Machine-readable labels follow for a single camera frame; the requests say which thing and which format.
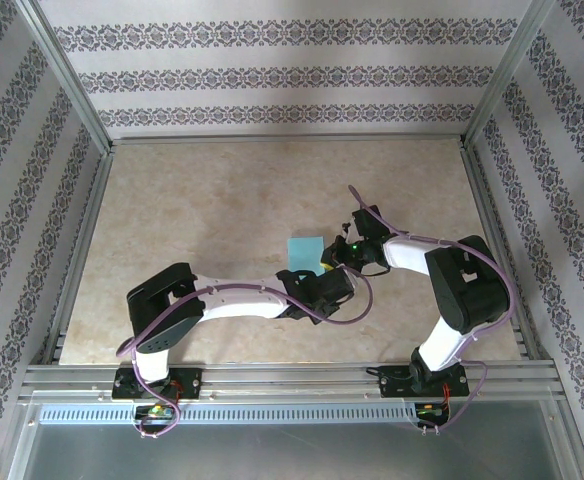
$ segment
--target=marble floor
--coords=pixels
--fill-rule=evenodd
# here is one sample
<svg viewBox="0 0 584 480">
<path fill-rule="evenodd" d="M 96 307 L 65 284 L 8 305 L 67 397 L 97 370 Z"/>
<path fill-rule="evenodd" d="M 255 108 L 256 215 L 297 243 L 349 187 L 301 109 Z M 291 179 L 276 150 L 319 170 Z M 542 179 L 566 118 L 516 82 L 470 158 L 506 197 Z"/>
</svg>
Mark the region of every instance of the marble floor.
<svg viewBox="0 0 584 480">
<path fill-rule="evenodd" d="M 60 363 L 118 364 L 131 335 L 126 293 L 174 262 L 250 279 L 287 268 L 287 239 L 339 233 L 363 198 L 402 230 L 482 235 L 456 140 L 201 143 L 118 147 Z M 409 271 L 373 278 L 375 303 L 351 326 L 256 317 L 195 327 L 172 363 L 358 362 L 409 358 L 438 310 L 430 281 Z M 335 314 L 366 303 L 361 293 Z M 519 358 L 504 327 L 467 359 Z"/>
</svg>

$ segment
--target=light blue square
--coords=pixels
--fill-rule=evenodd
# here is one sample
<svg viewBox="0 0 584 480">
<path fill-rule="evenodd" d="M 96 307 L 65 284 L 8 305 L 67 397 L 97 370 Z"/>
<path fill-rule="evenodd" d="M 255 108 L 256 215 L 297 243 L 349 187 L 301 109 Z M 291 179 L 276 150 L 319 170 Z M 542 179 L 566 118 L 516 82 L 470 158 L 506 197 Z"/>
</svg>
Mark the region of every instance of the light blue square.
<svg viewBox="0 0 584 480">
<path fill-rule="evenodd" d="M 288 270 L 310 270 L 317 275 L 325 273 L 321 266 L 323 237 L 288 238 Z"/>
</svg>

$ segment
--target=floral striped wallpaper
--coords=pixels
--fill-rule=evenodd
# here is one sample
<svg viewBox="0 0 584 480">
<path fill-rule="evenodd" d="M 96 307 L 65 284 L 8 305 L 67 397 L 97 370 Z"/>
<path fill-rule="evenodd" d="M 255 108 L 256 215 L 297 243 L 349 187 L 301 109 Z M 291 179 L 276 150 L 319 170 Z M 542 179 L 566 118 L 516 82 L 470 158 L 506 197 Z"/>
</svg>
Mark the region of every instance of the floral striped wallpaper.
<svg viewBox="0 0 584 480">
<path fill-rule="evenodd" d="M 112 138 L 462 133 L 529 0 L 42 0 Z"/>
<path fill-rule="evenodd" d="M 25 22 L 0 0 L 0 452 L 41 350 L 99 152 Z"/>
<path fill-rule="evenodd" d="M 552 8 L 476 152 L 584 440 L 584 1 Z"/>
</svg>

